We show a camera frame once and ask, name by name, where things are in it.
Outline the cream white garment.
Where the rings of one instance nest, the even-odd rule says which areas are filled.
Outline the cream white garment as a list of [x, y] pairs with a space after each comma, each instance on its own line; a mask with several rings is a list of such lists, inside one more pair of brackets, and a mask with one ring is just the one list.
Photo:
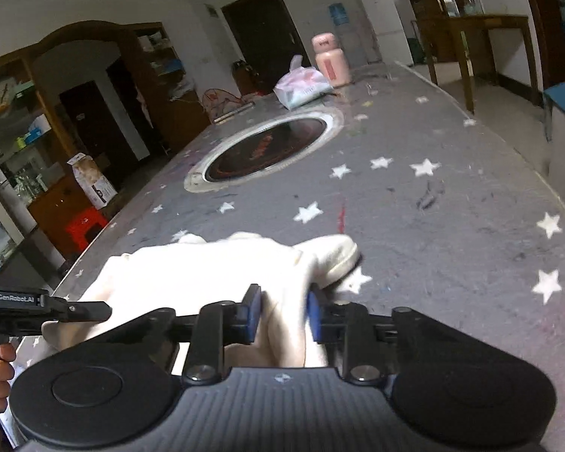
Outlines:
[[188, 315], [214, 302], [241, 301], [256, 284], [262, 308], [255, 341], [226, 346], [226, 366], [323, 366], [325, 351], [306, 321], [308, 292], [311, 285], [324, 289], [343, 279], [359, 257], [357, 244], [343, 234], [294, 246], [253, 233], [214, 242], [187, 234], [172, 244], [110, 257], [81, 298], [107, 302], [111, 317], [101, 324], [47, 322], [43, 338], [62, 351], [155, 309]]

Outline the red plastic stool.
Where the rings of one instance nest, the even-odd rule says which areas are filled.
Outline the red plastic stool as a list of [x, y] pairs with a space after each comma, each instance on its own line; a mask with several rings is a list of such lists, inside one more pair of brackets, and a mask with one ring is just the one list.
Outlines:
[[76, 252], [81, 253], [86, 250], [107, 223], [106, 217], [94, 207], [87, 207], [76, 213], [66, 224], [66, 232]]

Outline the white paper bag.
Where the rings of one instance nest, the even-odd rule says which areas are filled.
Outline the white paper bag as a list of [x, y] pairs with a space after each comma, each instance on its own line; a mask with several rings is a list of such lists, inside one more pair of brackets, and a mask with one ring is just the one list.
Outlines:
[[117, 195], [117, 191], [103, 175], [89, 155], [77, 153], [67, 163], [72, 168], [73, 177], [93, 207], [102, 210]]

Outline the grey star tablecloth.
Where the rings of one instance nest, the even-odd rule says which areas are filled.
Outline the grey star tablecloth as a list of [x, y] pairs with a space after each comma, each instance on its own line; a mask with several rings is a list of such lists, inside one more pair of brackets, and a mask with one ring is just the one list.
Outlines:
[[234, 133], [283, 114], [274, 99], [207, 128], [114, 217], [60, 286], [79, 296], [112, 254], [236, 231], [358, 243], [356, 300], [413, 307], [542, 368], [557, 391], [544, 436], [565, 451], [565, 203], [511, 146], [465, 125], [453, 98], [402, 67], [330, 99], [344, 128], [307, 157], [235, 187], [190, 193], [188, 170]]

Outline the built-in induction cooktop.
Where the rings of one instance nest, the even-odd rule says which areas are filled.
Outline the built-in induction cooktop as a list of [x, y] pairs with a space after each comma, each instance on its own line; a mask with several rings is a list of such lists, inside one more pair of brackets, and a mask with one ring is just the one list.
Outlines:
[[305, 158], [336, 138], [344, 113], [314, 106], [260, 122], [214, 146], [185, 177], [192, 194], [216, 192], [266, 177]]

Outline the floral kids chair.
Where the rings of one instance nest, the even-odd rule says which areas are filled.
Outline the floral kids chair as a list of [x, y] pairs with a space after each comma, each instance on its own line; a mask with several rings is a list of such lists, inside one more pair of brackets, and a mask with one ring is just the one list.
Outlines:
[[219, 88], [207, 89], [202, 96], [202, 105], [213, 121], [228, 112], [237, 110], [250, 103], [249, 99], [235, 96], [227, 90]]

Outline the pink tissue pack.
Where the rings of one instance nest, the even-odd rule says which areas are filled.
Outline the pink tissue pack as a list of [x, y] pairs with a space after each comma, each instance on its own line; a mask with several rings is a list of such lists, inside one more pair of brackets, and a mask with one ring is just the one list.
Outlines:
[[318, 69], [304, 67], [302, 62], [302, 55], [294, 55], [289, 71], [273, 89], [278, 102], [288, 110], [297, 109], [334, 91], [334, 87]]

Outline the pink thermos bottle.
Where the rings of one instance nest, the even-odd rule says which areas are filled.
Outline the pink thermos bottle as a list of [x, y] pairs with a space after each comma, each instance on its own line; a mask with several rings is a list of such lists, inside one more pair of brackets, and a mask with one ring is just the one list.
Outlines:
[[343, 49], [333, 33], [316, 35], [311, 40], [315, 60], [320, 72], [334, 88], [349, 85], [352, 82], [348, 61]]

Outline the water dispenser with blue bottle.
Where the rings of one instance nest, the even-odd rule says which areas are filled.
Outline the water dispenser with blue bottle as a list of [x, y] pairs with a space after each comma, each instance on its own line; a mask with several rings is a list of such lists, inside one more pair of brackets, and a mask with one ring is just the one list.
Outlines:
[[365, 51], [358, 33], [352, 26], [352, 23], [350, 23], [345, 6], [342, 3], [330, 4], [328, 6], [328, 13], [334, 24], [334, 32], [346, 54], [351, 69], [366, 66], [367, 58]]

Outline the dark wooden console table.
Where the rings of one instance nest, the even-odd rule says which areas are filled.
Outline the dark wooden console table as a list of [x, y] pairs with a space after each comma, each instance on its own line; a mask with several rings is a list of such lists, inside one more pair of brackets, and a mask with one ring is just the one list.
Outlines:
[[529, 19], [525, 15], [490, 13], [468, 15], [467, 17], [430, 15], [419, 17], [415, 23], [419, 30], [423, 52], [425, 52], [430, 79], [435, 85], [438, 85], [439, 82], [433, 51], [438, 48], [438, 38], [445, 36], [451, 44], [459, 66], [464, 105], [472, 115], [475, 113], [472, 78], [479, 73], [492, 84], [499, 83], [490, 32], [519, 31], [522, 36], [522, 44], [525, 46], [525, 58], [529, 69], [530, 99], [534, 105], [542, 103]]

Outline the white refrigerator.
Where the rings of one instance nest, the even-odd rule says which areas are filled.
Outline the white refrigerator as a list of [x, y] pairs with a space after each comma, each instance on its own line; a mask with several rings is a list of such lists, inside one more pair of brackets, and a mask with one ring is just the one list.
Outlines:
[[373, 29], [380, 57], [384, 62], [413, 63], [404, 27], [394, 0], [360, 0]]

